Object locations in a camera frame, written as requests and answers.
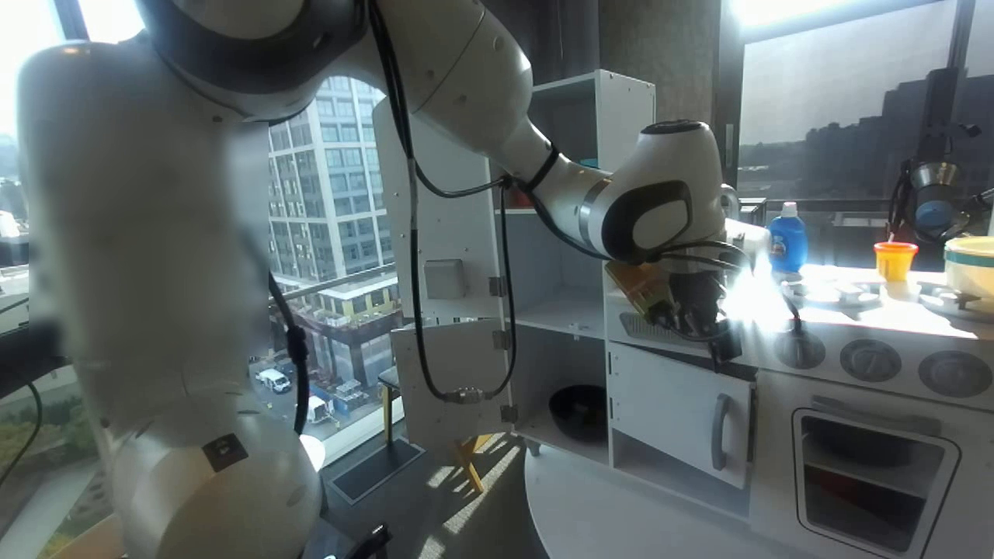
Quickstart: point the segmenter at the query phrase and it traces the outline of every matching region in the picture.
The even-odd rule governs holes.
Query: white toy kitchen
[[[548,102],[541,124],[577,126],[560,136],[585,136],[570,152],[603,167],[653,119],[653,85],[612,72],[534,99]],[[484,159],[415,135],[444,184],[490,178]],[[396,146],[381,146],[381,175],[405,175]],[[393,191],[390,220],[405,225],[405,206]],[[396,331],[410,441],[517,431],[532,520],[553,559],[994,554],[994,320],[960,307],[940,278],[887,285],[873,271],[807,268],[793,315],[771,272],[743,272],[726,296],[743,355],[715,368],[700,338],[649,327],[603,264],[553,239],[534,210],[506,217],[515,336],[501,320],[494,199],[421,202],[421,237],[435,381],[494,388],[508,355],[515,375],[494,402],[440,405],[415,338]],[[567,384],[605,388],[603,441],[557,426],[548,399]]]

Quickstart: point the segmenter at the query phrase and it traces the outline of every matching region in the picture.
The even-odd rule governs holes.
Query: oven door
[[[757,375],[753,532],[815,555],[923,555],[960,448],[933,405]]]

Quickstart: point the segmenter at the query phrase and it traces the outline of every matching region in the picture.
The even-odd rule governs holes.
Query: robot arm
[[[33,56],[25,199],[132,555],[295,555],[318,474],[244,384],[249,261],[225,184],[243,126],[322,79],[388,87],[366,0],[139,0],[146,36]],[[524,119],[532,67],[473,0],[378,0],[406,106],[534,184],[561,237],[617,261],[723,237],[715,140],[645,126],[615,175]]]

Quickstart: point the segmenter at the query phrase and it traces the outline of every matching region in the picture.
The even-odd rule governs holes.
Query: building
[[[378,91],[328,79],[292,121],[234,142],[231,181],[244,230],[311,336],[326,388],[371,388],[396,327],[393,245],[385,220],[371,106]],[[260,307],[252,361],[278,361],[282,327]]]

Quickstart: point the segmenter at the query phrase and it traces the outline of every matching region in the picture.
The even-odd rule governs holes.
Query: toy stove
[[[753,317],[743,361],[757,370],[994,412],[994,306],[940,272],[887,285],[873,271],[803,268],[743,299]]]

